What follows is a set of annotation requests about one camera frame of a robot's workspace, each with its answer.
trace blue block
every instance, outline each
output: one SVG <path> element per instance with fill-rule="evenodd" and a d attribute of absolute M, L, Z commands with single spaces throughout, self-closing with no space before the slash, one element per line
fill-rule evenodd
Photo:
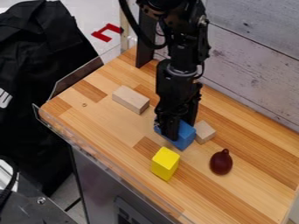
<path fill-rule="evenodd" d="M 156 133 L 161 135 L 161 130 L 157 126 L 155 126 L 154 130 Z M 178 149 L 183 151 L 193 143 L 195 136 L 196 136 L 196 130 L 191 125 L 181 120 L 179 124 L 177 141 L 172 141 L 166 136 L 162 136 L 162 137 L 164 137 L 169 142 L 171 142 L 174 146 L 176 146 Z"/>

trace wooden block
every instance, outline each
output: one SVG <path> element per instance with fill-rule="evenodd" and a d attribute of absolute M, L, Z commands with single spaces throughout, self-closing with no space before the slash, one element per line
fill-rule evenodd
<path fill-rule="evenodd" d="M 194 128 L 197 132 L 195 139 L 199 144 L 205 144 L 216 136 L 216 130 L 205 121 L 196 123 Z"/>
<path fill-rule="evenodd" d="M 112 99 L 138 115 L 150 106 L 149 98 L 126 86 L 116 89 L 112 94 Z"/>
<path fill-rule="evenodd" d="M 178 168 L 180 156 L 173 150 L 162 147 L 151 160 L 151 171 L 159 178 L 168 181 Z"/>

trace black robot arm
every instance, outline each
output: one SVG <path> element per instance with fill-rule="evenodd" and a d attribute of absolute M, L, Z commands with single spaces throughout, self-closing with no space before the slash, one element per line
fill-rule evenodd
<path fill-rule="evenodd" d="M 163 30 L 165 43 L 156 45 L 135 21 L 127 0 L 119 0 L 130 25 L 145 45 L 153 49 L 168 46 L 170 59 L 161 61 L 156 71 L 156 126 L 163 136 L 178 139 L 180 120 L 194 125 L 202 84 L 198 78 L 205 71 L 210 46 L 209 21 L 200 0 L 137 0 L 141 10 L 156 19 Z"/>

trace white wall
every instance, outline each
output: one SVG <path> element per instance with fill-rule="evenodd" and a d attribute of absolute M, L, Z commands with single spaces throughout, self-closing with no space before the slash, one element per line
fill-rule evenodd
<path fill-rule="evenodd" d="M 202 81 L 299 131 L 299 2 L 208 0 Z M 166 57 L 165 49 L 156 52 Z"/>

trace yellow cube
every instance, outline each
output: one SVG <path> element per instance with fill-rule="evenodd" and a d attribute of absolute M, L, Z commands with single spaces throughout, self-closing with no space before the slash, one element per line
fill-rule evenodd
<path fill-rule="evenodd" d="M 151 159 L 151 171 L 159 178 L 168 181 L 177 170 L 180 156 L 166 147 L 162 147 Z"/>

